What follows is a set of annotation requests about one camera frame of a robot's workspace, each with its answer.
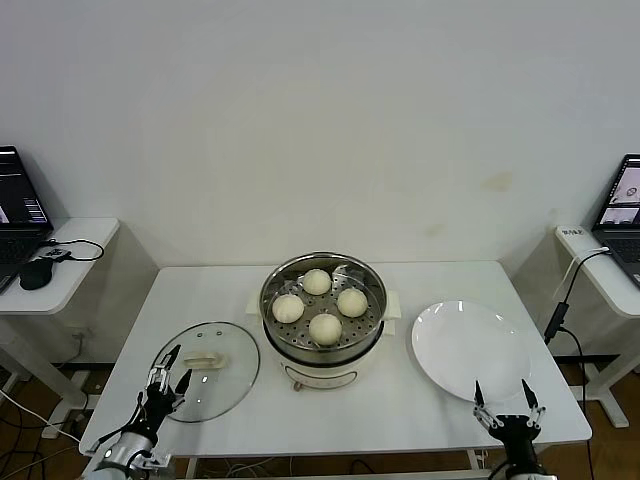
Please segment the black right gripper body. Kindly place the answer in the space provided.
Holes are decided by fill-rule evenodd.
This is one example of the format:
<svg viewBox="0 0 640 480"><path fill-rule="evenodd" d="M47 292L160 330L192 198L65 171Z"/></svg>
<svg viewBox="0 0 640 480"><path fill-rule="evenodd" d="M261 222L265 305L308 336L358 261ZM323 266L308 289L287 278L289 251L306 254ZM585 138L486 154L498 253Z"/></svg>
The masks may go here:
<svg viewBox="0 0 640 480"><path fill-rule="evenodd" d="M537 456L533 441L539 436L539 425L523 415L498 415L492 437L505 448L510 465L533 465Z"/></svg>

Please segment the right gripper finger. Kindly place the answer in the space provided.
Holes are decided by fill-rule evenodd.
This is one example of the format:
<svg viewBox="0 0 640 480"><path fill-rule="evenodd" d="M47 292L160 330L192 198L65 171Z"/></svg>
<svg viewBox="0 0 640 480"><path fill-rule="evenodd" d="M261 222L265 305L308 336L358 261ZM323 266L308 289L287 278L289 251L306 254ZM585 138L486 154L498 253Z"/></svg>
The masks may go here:
<svg viewBox="0 0 640 480"><path fill-rule="evenodd" d="M478 380L475 381L473 415L485 429L498 429L504 423L488 407Z"/></svg>
<svg viewBox="0 0 640 480"><path fill-rule="evenodd" d="M535 392L531 389L525 379L521 380L521 384L529 407L529 419L527 420L527 426L534 429L540 429L540 421L545 415L547 409L544 405L539 404Z"/></svg>

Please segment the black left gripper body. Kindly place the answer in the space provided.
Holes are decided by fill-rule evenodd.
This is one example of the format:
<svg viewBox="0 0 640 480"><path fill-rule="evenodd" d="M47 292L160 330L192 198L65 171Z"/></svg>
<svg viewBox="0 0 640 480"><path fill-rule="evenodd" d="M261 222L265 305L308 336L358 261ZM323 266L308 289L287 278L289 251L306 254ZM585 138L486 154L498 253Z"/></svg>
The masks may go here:
<svg viewBox="0 0 640 480"><path fill-rule="evenodd" d="M170 386L151 385L146 389L142 425L144 430L159 430L163 421L174 411L176 395Z"/></svg>

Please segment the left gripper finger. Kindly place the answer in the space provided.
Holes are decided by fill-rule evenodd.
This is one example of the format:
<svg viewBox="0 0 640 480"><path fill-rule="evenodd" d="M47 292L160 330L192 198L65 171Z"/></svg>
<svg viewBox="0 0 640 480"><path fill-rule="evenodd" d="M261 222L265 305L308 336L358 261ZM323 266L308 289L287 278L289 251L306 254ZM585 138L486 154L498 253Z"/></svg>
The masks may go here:
<svg viewBox="0 0 640 480"><path fill-rule="evenodd" d="M170 370L175 363L180 352L181 345L175 345L165 354L160 355L149 370L147 378L147 388L156 385L159 390L166 390L169 385Z"/></svg>
<svg viewBox="0 0 640 480"><path fill-rule="evenodd" d="M185 395L189 388L192 376L192 369L187 369L182 375L177 385L173 388L173 406L180 406L185 401Z"/></svg>

